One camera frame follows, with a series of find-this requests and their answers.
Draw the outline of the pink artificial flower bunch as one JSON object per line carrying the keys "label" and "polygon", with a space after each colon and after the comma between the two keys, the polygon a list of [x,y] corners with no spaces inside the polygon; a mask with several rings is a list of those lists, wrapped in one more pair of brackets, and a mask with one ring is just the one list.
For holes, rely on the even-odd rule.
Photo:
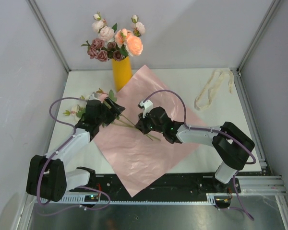
{"label": "pink artificial flower bunch", "polygon": [[[113,90],[110,90],[109,92],[104,92],[101,88],[99,88],[97,91],[97,93],[101,94],[101,102],[104,101],[104,99],[106,97],[109,97],[110,99],[112,99],[115,103],[117,103],[117,97],[115,96],[115,93]],[[80,120],[82,114],[85,112],[85,107],[87,105],[88,97],[90,95],[81,95],[79,97],[69,97],[70,100],[75,100],[78,103],[71,106],[69,109],[66,109],[63,112],[64,116],[71,116],[75,119],[76,124],[78,123],[78,121]],[[127,128],[133,128],[134,126],[134,122],[132,122],[128,117],[125,116],[124,113],[121,113],[121,115],[110,125],[116,125],[116,126],[122,126],[122,127],[127,127]],[[105,125],[101,125],[99,130],[101,128],[106,128],[107,126]]]}

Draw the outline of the purple pink wrapping paper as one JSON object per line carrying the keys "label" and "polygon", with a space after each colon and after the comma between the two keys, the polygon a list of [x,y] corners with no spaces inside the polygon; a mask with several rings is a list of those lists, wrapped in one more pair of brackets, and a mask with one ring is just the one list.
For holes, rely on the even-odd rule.
{"label": "purple pink wrapping paper", "polygon": [[[151,93],[161,90],[150,98],[154,107],[163,107],[171,119],[182,121],[183,106],[175,95],[165,92],[166,89],[167,86],[144,65],[117,93],[117,103],[125,107],[124,117],[137,123],[141,112],[138,103]],[[124,117],[116,125],[102,127],[94,143],[131,197],[166,173],[203,171],[197,150],[199,144],[170,144],[157,132],[151,133],[156,139],[150,140],[137,129],[123,127],[121,121]]]}

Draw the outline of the peach rose stem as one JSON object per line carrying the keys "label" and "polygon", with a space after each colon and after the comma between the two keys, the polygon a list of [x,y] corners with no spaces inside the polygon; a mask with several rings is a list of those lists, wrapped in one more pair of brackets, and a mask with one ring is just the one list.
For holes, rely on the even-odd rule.
{"label": "peach rose stem", "polygon": [[139,56],[144,48],[141,39],[125,28],[115,34],[115,42],[119,52],[125,57]]}

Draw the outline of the light pink rose stem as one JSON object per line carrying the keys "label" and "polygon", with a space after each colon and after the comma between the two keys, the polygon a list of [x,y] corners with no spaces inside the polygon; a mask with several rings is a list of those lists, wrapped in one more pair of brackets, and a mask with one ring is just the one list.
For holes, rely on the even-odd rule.
{"label": "light pink rose stem", "polygon": [[94,14],[93,18],[92,29],[98,34],[98,38],[105,43],[114,42],[115,30],[108,26],[107,21],[101,17],[100,12]]}

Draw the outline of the cream ribbon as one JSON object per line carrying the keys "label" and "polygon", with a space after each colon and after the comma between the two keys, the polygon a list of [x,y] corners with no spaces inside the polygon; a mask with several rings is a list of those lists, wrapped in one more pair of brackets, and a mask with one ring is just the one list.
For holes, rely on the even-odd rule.
{"label": "cream ribbon", "polygon": [[[228,77],[228,91],[230,94],[232,94],[234,85],[233,72],[230,70],[215,69],[212,71],[210,78],[207,80],[206,84],[194,100],[194,108],[196,110],[203,111],[211,106],[213,99],[218,93],[219,88],[226,77]],[[200,100],[205,93],[207,93],[207,102],[200,105]]]}

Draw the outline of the pale pink rose stem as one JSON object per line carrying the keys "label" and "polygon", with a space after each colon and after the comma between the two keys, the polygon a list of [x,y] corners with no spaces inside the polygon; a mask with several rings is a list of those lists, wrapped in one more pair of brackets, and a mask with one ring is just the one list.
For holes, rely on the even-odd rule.
{"label": "pale pink rose stem", "polygon": [[146,32],[146,28],[145,25],[139,21],[139,17],[137,15],[133,15],[131,17],[131,21],[132,21],[132,33],[136,37],[141,37],[142,35],[144,35]]}

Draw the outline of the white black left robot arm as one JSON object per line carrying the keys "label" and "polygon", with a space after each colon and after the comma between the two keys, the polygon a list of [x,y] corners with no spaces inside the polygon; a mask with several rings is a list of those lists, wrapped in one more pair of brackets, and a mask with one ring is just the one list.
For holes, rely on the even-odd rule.
{"label": "white black left robot arm", "polygon": [[29,166],[26,192],[48,203],[60,201],[66,192],[73,189],[92,191],[96,187],[95,170],[77,167],[71,172],[65,166],[83,147],[99,133],[101,126],[108,126],[117,119],[125,107],[106,97],[103,101],[87,101],[85,112],[76,125],[71,125],[71,135],[59,147],[43,156],[35,155]]}

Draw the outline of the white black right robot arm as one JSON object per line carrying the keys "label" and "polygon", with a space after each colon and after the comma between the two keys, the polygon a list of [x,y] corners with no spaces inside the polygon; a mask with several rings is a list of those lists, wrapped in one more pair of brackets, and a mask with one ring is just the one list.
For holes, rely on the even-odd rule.
{"label": "white black right robot arm", "polygon": [[139,107],[142,112],[138,115],[139,120],[135,128],[143,134],[154,131],[162,134],[171,144],[199,143],[211,146],[217,151],[222,159],[212,179],[212,188],[217,192],[224,192],[233,176],[246,164],[256,163],[252,154],[254,142],[232,122],[225,122],[218,127],[193,127],[171,120],[162,107]]}

